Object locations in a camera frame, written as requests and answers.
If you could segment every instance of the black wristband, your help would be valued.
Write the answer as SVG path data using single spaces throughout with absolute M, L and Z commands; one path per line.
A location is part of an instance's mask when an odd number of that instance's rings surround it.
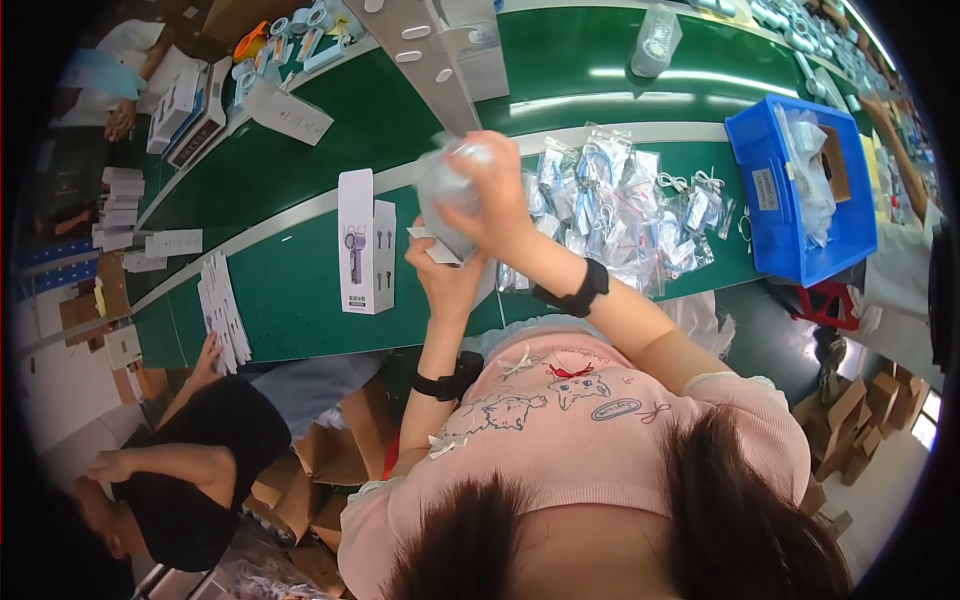
M 452 375 L 445 375 L 437 380 L 427 379 L 423 375 L 414 373 L 413 388 L 425 396 L 433 396 L 439 402 L 449 402 L 463 397 L 473 382 L 483 370 L 483 356 L 476 352 L 464 351 L 457 358 L 457 365 Z
M 567 294 L 563 298 L 557 298 L 542 287 L 535 285 L 533 297 L 537 300 L 556 306 L 568 315 L 583 319 L 590 314 L 590 305 L 597 294 L 606 296 L 610 293 L 610 276 L 607 275 L 607 267 L 604 267 L 592 258 L 587 259 L 587 276 L 584 282 L 580 284 L 580 289 L 576 294 Z

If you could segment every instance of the red bow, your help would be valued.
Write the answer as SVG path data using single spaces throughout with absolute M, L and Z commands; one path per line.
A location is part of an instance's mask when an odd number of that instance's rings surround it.
M 557 375 L 560 379 L 572 379 L 573 377 L 579 377 L 580 375 L 587 375 L 593 372 L 593 363 L 587 363 L 585 369 L 580 369 L 577 372 L 569 372 L 564 369 L 557 369 L 553 365 L 550 365 L 550 371 L 553 374 Z

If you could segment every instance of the blue plastic crate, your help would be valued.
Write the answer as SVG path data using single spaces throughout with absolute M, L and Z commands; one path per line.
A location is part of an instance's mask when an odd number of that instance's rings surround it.
M 825 248 L 806 249 L 797 185 L 787 177 L 788 155 L 774 115 L 776 104 L 784 110 L 809 109 L 820 125 L 837 132 L 850 199 L 837 203 Z M 853 117 L 823 105 L 768 94 L 762 102 L 728 117 L 726 125 L 747 192 L 758 271 L 810 287 L 876 251 L 874 198 Z

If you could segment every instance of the orange object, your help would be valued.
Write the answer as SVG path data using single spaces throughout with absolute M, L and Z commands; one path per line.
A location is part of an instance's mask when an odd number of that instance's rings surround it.
M 266 29 L 266 27 L 267 21 L 260 21 L 260 24 L 257 25 L 253 31 L 243 36 L 233 51 L 234 62 L 252 59 L 256 56 L 256 53 L 260 51 L 260 48 L 267 45 L 267 37 L 263 34 L 263 30 Z

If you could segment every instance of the finger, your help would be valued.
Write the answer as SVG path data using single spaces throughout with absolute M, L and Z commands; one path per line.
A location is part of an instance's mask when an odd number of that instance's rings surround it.
M 460 231 L 474 242 L 480 237 L 483 224 L 479 217 L 468 215 L 463 210 L 449 204 L 438 206 L 437 210 L 447 225 Z

